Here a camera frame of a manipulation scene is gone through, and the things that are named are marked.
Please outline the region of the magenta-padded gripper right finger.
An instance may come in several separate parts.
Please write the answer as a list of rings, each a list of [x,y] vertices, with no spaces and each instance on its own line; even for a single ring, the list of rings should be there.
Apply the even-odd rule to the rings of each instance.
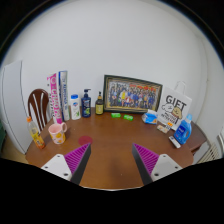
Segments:
[[[132,154],[144,185],[182,169],[182,167],[167,154],[158,155],[136,143],[132,145]]]

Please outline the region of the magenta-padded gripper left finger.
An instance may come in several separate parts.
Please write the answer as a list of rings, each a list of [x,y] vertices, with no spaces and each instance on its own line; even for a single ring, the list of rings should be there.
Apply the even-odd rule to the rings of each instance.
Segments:
[[[91,144],[87,143],[66,155],[56,154],[42,169],[79,185],[90,155]]]

